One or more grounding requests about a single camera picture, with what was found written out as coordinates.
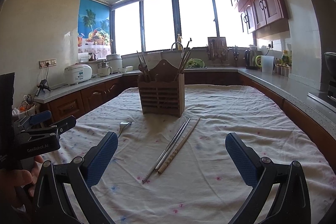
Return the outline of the left hand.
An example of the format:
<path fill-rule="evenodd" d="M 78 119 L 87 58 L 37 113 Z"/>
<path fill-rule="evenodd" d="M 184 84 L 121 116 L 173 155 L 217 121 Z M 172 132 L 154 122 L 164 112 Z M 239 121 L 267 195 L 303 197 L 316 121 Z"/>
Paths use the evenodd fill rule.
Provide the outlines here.
<path fill-rule="evenodd" d="M 34 166 L 32 170 L 1 170 L 1 205 L 11 205 L 21 207 L 22 203 L 18 198 L 15 188 L 21 188 L 30 185 L 28 193 L 30 197 L 34 196 L 35 186 L 38 180 L 39 171 L 43 164 L 41 155 L 34 157 Z"/>

